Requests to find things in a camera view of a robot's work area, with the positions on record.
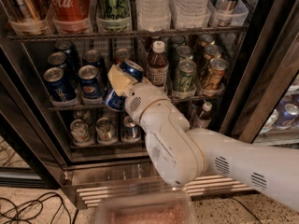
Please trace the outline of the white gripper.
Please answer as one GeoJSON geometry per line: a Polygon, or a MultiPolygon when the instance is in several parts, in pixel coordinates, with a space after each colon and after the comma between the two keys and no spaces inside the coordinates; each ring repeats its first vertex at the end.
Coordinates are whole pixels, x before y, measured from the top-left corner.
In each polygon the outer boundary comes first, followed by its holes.
{"type": "Polygon", "coordinates": [[[137,83],[131,75],[113,64],[107,73],[113,90],[118,96],[127,97],[125,111],[139,125],[162,124],[171,114],[167,95],[151,83],[137,83]]]}

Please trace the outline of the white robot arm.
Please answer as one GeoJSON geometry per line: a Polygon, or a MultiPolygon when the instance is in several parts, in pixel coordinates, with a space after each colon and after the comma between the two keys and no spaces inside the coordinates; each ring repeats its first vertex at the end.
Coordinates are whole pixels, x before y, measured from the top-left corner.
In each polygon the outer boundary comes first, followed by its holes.
{"type": "Polygon", "coordinates": [[[167,95],[113,65],[108,79],[125,111],[145,132],[149,157],[173,187],[203,175],[223,175],[299,210],[299,150],[254,146],[203,128],[192,129],[167,95]]]}

